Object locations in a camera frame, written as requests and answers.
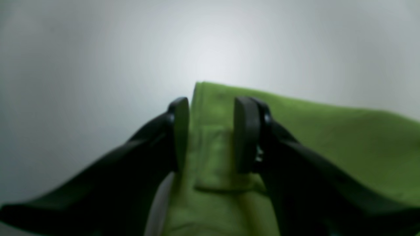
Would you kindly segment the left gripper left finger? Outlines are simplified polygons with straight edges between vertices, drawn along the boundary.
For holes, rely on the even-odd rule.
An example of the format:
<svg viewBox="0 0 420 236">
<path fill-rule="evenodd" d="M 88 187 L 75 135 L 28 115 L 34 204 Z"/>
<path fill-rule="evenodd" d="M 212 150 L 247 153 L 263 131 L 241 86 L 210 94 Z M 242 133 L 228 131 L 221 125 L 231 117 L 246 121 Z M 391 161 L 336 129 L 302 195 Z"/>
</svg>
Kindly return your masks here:
<svg viewBox="0 0 420 236">
<path fill-rule="evenodd" d="M 159 185 L 184 165 L 189 102 L 180 97 L 126 143 L 55 190 L 1 207 L 1 222 L 43 236 L 142 236 Z"/>
</svg>

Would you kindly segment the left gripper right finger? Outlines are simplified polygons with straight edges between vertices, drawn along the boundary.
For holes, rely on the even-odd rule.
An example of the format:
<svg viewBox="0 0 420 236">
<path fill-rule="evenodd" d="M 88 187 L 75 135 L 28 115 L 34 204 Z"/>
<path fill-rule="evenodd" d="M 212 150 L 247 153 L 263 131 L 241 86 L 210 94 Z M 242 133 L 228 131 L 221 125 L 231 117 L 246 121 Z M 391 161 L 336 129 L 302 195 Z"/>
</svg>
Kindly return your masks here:
<svg viewBox="0 0 420 236">
<path fill-rule="evenodd" d="M 382 197 L 302 145 L 254 97 L 234 99 L 237 173 L 257 173 L 282 236 L 415 236 L 419 207 Z"/>
</svg>

